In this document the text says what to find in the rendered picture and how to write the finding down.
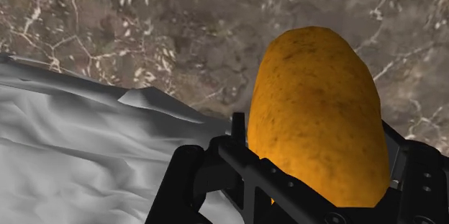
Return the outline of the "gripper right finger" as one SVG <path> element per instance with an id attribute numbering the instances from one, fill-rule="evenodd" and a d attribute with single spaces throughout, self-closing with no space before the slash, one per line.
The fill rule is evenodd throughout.
<path id="1" fill-rule="evenodd" d="M 378 224 L 449 224 L 449 157 L 382 124 L 391 175 Z"/>

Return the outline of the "orange-brown potato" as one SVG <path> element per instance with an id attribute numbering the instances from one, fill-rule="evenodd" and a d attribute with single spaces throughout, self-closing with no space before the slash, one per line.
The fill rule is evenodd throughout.
<path id="1" fill-rule="evenodd" d="M 371 73 L 325 27 L 289 30 L 268 46 L 250 105 L 248 145 L 338 207 L 374 207 L 389 187 Z"/>

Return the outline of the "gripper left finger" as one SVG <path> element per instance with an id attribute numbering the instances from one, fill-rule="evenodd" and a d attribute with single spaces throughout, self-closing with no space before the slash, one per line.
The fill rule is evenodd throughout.
<path id="1" fill-rule="evenodd" d="M 209 192 L 221 191 L 244 224 L 337 224 L 336 208 L 303 182 L 245 145 L 245 119 L 207 149 L 178 147 L 145 224 L 213 224 L 200 212 Z"/>

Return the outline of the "white rumpled bed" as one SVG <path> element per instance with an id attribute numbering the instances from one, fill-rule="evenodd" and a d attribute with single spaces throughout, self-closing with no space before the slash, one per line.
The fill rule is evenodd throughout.
<path id="1" fill-rule="evenodd" d="M 0 224 L 144 224 L 177 147 L 230 130 L 154 87 L 0 53 Z"/>

